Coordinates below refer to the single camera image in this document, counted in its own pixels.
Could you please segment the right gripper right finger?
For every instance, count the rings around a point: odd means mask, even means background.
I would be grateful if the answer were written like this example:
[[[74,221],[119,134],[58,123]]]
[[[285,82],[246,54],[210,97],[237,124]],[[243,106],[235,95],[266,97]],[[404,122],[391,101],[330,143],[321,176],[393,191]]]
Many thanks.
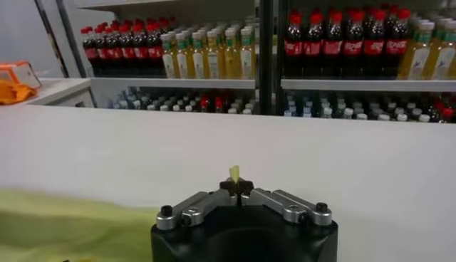
[[[333,221],[332,211],[326,203],[314,204],[281,189],[270,192],[254,188],[252,182],[240,179],[239,193],[243,205],[265,206],[292,224],[301,224],[305,219],[309,219],[317,226],[329,226]]]

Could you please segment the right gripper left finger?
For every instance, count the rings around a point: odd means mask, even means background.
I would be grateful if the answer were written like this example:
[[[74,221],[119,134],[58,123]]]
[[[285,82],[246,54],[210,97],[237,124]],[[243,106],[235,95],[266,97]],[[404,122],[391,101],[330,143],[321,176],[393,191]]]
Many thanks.
[[[176,229],[179,225],[198,226],[217,207],[237,203],[237,183],[232,179],[219,183],[214,192],[197,192],[175,206],[165,205],[156,217],[156,227],[161,231]]]

